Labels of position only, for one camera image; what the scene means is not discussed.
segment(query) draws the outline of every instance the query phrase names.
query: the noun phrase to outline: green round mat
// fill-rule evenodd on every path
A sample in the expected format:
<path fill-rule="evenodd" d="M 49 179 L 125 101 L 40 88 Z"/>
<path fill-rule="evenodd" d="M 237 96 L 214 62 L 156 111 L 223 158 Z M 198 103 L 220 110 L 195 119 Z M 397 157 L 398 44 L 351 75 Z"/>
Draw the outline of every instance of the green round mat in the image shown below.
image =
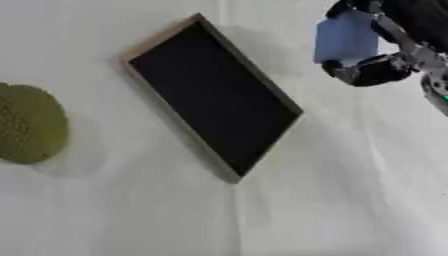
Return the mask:
<path fill-rule="evenodd" d="M 0 158 L 33 164 L 56 155 L 68 139 L 64 110 L 49 93 L 0 83 Z"/>

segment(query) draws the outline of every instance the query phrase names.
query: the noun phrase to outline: wooden frame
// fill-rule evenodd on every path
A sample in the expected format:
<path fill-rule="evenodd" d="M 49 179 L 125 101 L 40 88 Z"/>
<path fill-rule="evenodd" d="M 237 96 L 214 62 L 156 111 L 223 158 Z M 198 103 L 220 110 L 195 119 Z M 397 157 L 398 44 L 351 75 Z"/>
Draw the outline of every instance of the wooden frame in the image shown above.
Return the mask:
<path fill-rule="evenodd" d="M 160 32 L 156 36 L 152 37 L 151 39 L 143 42 L 142 44 L 138 45 L 134 49 L 131 49 L 129 52 L 125 53 L 122 62 L 123 65 L 135 79 L 137 79 L 140 83 L 143 85 L 146 85 L 145 87 L 149 87 L 152 90 L 152 93 L 154 93 L 157 98 L 163 102 L 163 105 L 170 109 L 171 113 L 173 114 L 172 117 L 180 122 L 183 123 L 183 126 L 191 133 L 195 138 L 198 139 L 200 144 L 205 146 L 209 152 L 212 153 L 214 156 L 214 160 L 216 164 L 218 164 L 221 169 L 224 169 L 227 173 L 226 179 L 227 181 L 231 183 L 237 183 L 239 182 L 243 177 L 239 176 L 225 161 L 222 159 L 218 153 L 214 151 L 212 147 L 210 147 L 206 141 L 204 141 L 201 136 L 199 136 L 194 130 L 190 127 L 188 123 L 176 112 L 176 110 L 171 107 L 171 105 L 164 100 L 164 98 L 158 94 L 158 92 L 152 88 L 152 86 L 133 68 L 133 66 L 130 64 L 130 62 L 137 58 L 138 56 L 144 54 L 145 52 L 151 50 L 152 48 L 158 46 L 159 44 L 165 42 L 166 40 L 169 40 L 171 37 L 177 35 L 184 29 L 188 28 L 189 26 L 199 23 L 207 30 L 208 33 L 212 37 L 214 37 L 221 46 L 226 49 L 230 54 L 232 54 L 241 64 L 244 65 L 247 70 L 249 70 L 264 86 L 266 86 L 269 91 L 271 91 L 288 109 L 290 109 L 293 113 L 297 114 L 297 119 L 301 117 L 303 114 L 302 109 L 297 106 L 283 91 L 281 91 L 261 70 L 258 69 L 258 67 L 255 66 L 249 59 L 247 59 L 240 50 L 238 50 L 233 43 L 231 43 L 221 32 L 219 32 L 204 16 L 201 14 L 195 14 L 191 16 L 190 18 L 187 18 L 179 23 L 176 23 L 172 26 L 170 26 L 168 29 Z M 269 152 L 269 150 L 276 144 L 276 142 L 272 143 L 270 147 L 263 153 L 262 156 L 260 156 L 259 159 L 253 164 L 253 166 L 250 169 L 253 169 L 253 167 L 264 157 L 264 155 Z"/>

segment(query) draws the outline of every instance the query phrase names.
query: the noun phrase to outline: black rectangular tray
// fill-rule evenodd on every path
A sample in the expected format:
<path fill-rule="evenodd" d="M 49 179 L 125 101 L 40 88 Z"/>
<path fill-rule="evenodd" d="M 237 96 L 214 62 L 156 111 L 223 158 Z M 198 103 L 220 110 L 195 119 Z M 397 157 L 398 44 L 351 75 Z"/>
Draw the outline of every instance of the black rectangular tray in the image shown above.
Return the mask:
<path fill-rule="evenodd" d="M 302 114 L 201 14 L 132 49 L 124 65 L 237 177 Z"/>

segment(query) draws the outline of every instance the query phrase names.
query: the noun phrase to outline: blue block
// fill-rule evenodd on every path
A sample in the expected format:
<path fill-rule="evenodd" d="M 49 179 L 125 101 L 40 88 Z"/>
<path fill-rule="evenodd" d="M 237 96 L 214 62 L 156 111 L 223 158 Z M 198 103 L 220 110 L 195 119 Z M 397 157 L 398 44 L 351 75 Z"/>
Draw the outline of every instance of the blue block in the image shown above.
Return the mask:
<path fill-rule="evenodd" d="M 319 23 L 314 62 L 353 62 L 376 56 L 379 37 L 371 29 L 371 21 L 370 14 L 353 10 Z"/>

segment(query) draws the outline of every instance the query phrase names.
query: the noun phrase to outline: white table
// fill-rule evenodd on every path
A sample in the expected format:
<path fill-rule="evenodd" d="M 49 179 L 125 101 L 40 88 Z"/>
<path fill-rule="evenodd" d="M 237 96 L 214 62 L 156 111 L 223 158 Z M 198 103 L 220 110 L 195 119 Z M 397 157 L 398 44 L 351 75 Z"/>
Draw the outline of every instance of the white table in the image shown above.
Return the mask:
<path fill-rule="evenodd" d="M 415 85 L 356 90 L 311 64 L 331 2 L 1 0 L 0 80 L 52 92 L 73 134 L 47 163 L 0 165 L 0 254 L 446 255 L 447 120 Z M 307 112 L 236 187 L 118 64 L 196 12 Z"/>

